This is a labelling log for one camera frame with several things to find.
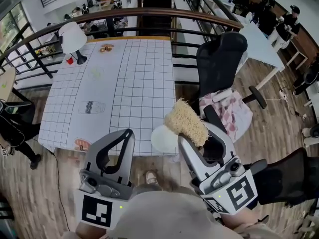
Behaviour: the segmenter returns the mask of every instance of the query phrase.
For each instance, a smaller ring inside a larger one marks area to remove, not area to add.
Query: red cup
[[[71,56],[71,55],[66,56],[65,61],[66,61],[69,65],[73,64],[73,58],[72,58],[72,56]]]

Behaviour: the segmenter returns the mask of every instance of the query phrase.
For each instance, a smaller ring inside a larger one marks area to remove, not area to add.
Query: loofah
[[[175,134],[185,134],[196,147],[204,146],[209,137],[207,127],[182,99],[179,99],[172,111],[165,116],[164,124]]]

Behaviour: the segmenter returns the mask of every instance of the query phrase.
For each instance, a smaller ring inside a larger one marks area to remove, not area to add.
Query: black cap
[[[293,12],[300,14],[300,9],[297,6],[292,5],[292,6],[290,6],[290,8],[293,10]]]

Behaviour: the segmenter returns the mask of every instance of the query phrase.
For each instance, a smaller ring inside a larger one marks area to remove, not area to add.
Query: sneaker
[[[37,154],[37,155],[35,156],[35,160],[34,160],[33,162],[31,162],[30,168],[31,168],[32,170],[35,170],[35,169],[38,167],[38,164],[39,164],[40,161],[41,161],[41,155],[40,155],[40,154]]]
[[[154,171],[146,172],[146,184],[159,184]]]

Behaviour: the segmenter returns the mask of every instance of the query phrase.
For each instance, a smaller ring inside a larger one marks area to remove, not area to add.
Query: white lampshade
[[[88,40],[88,37],[76,22],[70,22],[61,27],[59,36],[63,37],[61,46],[65,54],[79,50]]]

